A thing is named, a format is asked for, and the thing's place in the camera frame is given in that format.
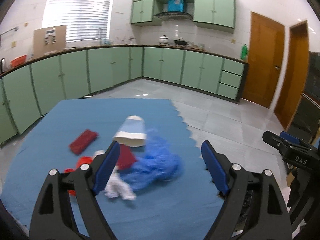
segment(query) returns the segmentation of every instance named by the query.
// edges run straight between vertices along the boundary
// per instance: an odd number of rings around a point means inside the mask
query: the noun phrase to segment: tiled floor
[[[217,152],[248,171],[270,169],[281,188],[286,187],[286,173],[280,154],[262,141],[270,130],[279,134],[283,128],[269,109],[241,100],[234,104],[195,91],[153,82],[137,80],[92,98],[163,98],[171,99],[188,124],[192,137],[200,147],[209,140]],[[9,165],[21,145],[22,138],[0,150],[0,192]]]

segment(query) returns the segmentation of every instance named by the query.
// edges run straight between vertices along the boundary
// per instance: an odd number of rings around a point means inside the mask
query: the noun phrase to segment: drawer
[[[236,99],[238,94],[238,89],[230,87],[225,84],[219,84],[218,95],[224,96],[226,98]]]
[[[244,64],[230,59],[224,60],[223,70],[242,76]]]
[[[236,88],[239,88],[241,82],[241,76],[222,71],[220,83],[230,85]]]

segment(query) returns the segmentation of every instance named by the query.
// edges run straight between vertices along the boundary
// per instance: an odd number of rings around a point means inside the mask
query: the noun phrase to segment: white pot
[[[159,43],[169,43],[169,38],[165,35],[163,35],[162,37],[159,37]]]

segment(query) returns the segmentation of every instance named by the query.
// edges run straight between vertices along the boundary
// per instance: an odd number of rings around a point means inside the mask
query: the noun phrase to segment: window blind
[[[67,25],[66,41],[109,38],[112,0],[47,0],[42,27]]]

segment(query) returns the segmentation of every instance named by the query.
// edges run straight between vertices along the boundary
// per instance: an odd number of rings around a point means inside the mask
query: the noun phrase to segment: blue mat
[[[57,104],[27,135],[4,184],[1,199],[7,209],[27,227],[47,173],[63,172],[78,159],[68,145],[85,129],[99,133],[81,154],[107,149],[122,122],[129,115],[141,116],[146,128],[158,129],[171,151],[184,163],[184,173],[171,182],[155,182],[137,192],[133,202],[109,200],[101,192],[99,206],[119,240],[200,240],[213,224],[223,201],[205,171],[200,150],[186,124],[169,100],[162,99],[75,99]],[[142,148],[134,153],[143,156]],[[71,198],[75,219],[87,235],[75,198]]]

